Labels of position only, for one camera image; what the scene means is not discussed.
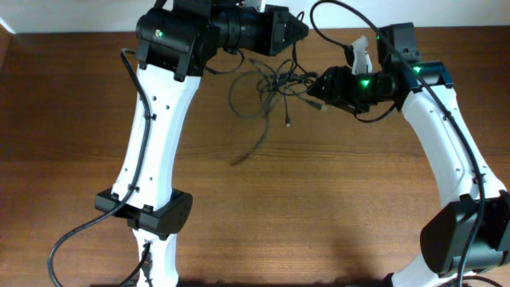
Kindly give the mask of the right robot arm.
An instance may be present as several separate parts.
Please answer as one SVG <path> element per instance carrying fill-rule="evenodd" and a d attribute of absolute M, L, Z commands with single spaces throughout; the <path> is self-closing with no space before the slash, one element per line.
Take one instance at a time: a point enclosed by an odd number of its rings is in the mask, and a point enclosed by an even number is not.
<path fill-rule="evenodd" d="M 439 61 L 424 62 L 414 25 L 379 29 L 381 71 L 371 69 L 367 40 L 352 44 L 346 66 L 327 69 L 309 94 L 353 115 L 389 101 L 418 136 L 433 170 L 441 211 L 422 229 L 420 254 L 386 275 L 385 286 L 455 286 L 509 263 L 509 194 L 462 119 L 453 79 Z"/>

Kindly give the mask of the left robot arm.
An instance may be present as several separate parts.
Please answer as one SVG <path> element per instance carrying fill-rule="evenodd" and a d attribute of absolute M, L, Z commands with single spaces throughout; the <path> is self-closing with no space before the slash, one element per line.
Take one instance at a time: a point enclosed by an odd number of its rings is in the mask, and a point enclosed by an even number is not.
<path fill-rule="evenodd" d="M 218 50 L 274 57 L 308 35 L 284 6 L 263 1 L 158 1 L 137 22 L 138 93 L 122 170 L 95 200 L 97 210 L 126 220 L 139 264 L 126 286 L 175 286 L 176 239 L 192 207 L 171 176 L 186 112 Z"/>

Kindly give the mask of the black USB cable short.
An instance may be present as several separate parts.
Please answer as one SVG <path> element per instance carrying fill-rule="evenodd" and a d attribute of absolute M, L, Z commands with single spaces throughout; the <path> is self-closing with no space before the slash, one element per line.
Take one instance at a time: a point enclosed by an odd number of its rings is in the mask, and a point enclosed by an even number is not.
<path fill-rule="evenodd" d="M 322 110 L 323 105 L 304 98 L 311 85 L 317 79 L 315 72 L 307 72 L 298 63 L 296 43 L 284 39 L 284 42 L 292 45 L 292 58 L 282 62 L 277 69 L 273 69 L 266 63 L 250 58 L 250 63 L 255 70 L 243 73 L 238 80 L 245 76 L 257 74 L 260 80 L 257 82 L 256 90 L 259 94 L 260 108 L 253 114 L 243 115 L 236 112 L 237 116 L 243 119 L 254 119 L 257 117 L 266 120 L 265 133 L 269 130 L 269 115 L 277 106 L 280 100 L 284 101 L 285 124 L 291 126 L 290 115 L 288 113 L 288 97 L 295 97 L 315 109 Z"/>

